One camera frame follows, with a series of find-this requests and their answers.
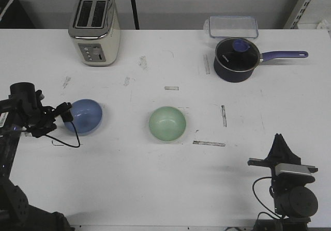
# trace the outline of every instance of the pan handle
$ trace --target pan handle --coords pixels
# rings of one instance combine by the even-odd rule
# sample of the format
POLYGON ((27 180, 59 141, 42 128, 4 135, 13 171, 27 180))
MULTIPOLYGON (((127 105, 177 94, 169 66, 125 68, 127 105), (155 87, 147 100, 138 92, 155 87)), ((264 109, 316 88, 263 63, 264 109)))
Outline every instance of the pan handle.
POLYGON ((308 57, 307 51, 270 51, 262 53, 262 61, 268 61, 271 59, 279 59, 279 58, 304 58, 308 57))

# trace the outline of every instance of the green bowl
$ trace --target green bowl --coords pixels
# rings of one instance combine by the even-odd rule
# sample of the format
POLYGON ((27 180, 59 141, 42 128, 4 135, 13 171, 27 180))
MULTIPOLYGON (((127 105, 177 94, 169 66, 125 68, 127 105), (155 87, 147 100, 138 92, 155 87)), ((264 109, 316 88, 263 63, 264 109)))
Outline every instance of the green bowl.
POLYGON ((158 108, 149 118, 149 130, 162 141, 178 139, 184 133, 185 128, 184 115, 174 107, 158 108))

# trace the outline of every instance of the white table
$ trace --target white table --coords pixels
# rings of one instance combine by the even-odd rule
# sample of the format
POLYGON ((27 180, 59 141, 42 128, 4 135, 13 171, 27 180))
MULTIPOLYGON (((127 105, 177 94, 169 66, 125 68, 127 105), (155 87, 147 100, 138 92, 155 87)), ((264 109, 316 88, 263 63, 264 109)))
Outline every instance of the white table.
MULTIPOLYGON (((265 158, 274 135, 282 133, 303 164, 319 168, 316 182, 307 185, 319 200, 309 226, 331 227, 327 31, 260 30, 254 43, 261 52, 306 50, 309 57, 265 62, 241 83, 216 75, 203 31, 122 31, 109 67, 81 63, 67 30, 0 30, 0 40, 1 99, 11 84, 27 81, 43 91, 44 105, 91 98, 104 111, 100 128, 81 137, 78 149, 54 146, 45 137, 21 138, 11 180, 31 205, 62 212, 72 225, 89 227, 84 230, 252 226, 264 209, 251 185, 270 171, 247 161, 265 158), (148 130, 149 115, 161 106, 177 107, 187 119, 184 135, 173 143, 148 130)), ((61 119, 56 124, 50 134, 75 143, 61 119)), ((259 182, 257 194, 273 208, 269 184, 259 182)))

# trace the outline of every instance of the saucepan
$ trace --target saucepan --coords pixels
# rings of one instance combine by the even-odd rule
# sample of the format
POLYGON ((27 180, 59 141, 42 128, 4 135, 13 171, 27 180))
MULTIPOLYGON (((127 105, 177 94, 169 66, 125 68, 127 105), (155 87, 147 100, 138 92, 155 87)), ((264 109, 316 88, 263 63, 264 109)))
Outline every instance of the saucepan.
POLYGON ((228 82, 242 82, 249 78, 262 62, 276 58, 305 58, 307 51, 270 51, 260 53, 255 44, 244 38, 226 38, 216 46, 214 69, 228 82))

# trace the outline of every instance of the cream toaster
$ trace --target cream toaster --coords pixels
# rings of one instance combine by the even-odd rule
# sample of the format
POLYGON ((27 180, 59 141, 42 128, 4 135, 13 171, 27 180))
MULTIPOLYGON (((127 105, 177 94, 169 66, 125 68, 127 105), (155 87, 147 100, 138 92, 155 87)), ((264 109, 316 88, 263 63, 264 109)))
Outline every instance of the cream toaster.
POLYGON ((83 63, 113 63, 121 39, 115 0, 77 0, 68 33, 83 63))

